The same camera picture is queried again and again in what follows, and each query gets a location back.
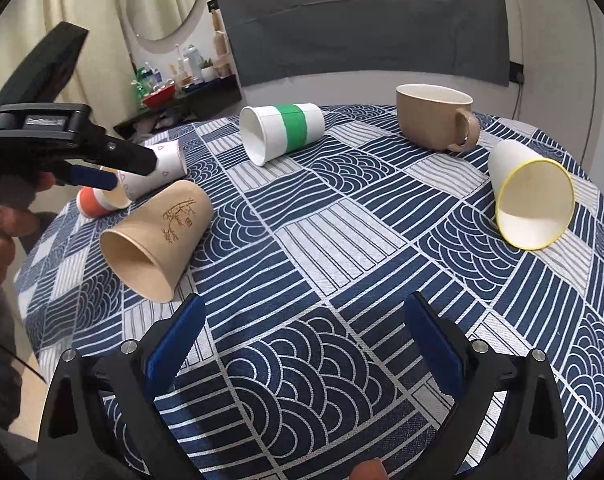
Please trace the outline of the person's left hand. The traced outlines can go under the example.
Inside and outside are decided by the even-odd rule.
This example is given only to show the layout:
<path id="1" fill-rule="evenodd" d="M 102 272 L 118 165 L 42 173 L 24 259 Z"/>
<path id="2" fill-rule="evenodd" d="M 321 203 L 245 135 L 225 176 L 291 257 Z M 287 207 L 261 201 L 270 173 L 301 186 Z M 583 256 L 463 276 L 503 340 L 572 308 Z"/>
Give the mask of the person's left hand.
<path id="1" fill-rule="evenodd" d="M 29 209 L 20 210 L 0 205 L 0 285 L 5 281 L 16 256 L 14 240 L 32 235 L 39 226 L 37 216 Z"/>

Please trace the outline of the person's right hand thumb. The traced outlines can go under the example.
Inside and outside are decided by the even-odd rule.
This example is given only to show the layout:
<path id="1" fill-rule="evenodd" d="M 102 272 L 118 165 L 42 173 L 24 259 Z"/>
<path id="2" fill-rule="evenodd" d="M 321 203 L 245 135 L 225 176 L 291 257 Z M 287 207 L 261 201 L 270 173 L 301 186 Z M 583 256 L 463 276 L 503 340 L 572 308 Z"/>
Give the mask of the person's right hand thumb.
<path id="1" fill-rule="evenodd" d="M 379 458 L 361 462 L 349 474 L 349 480 L 387 480 L 388 478 L 387 471 Z"/>

